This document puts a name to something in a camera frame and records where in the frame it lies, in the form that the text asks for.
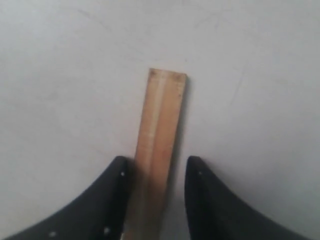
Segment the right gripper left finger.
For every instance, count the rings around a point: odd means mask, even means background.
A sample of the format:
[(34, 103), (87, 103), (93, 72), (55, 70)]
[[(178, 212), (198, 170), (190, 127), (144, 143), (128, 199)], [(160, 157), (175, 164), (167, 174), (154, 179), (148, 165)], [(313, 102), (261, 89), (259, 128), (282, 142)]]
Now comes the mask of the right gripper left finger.
[(117, 156), (77, 198), (9, 240), (120, 240), (130, 197), (130, 160)]

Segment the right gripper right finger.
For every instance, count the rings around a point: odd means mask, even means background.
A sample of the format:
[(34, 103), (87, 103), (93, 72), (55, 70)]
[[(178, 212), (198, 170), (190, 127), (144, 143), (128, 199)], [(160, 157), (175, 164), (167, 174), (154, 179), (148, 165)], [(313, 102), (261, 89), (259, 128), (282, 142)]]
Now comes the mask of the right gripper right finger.
[(235, 195), (198, 156), (187, 159), (184, 202), (192, 240), (303, 240)]

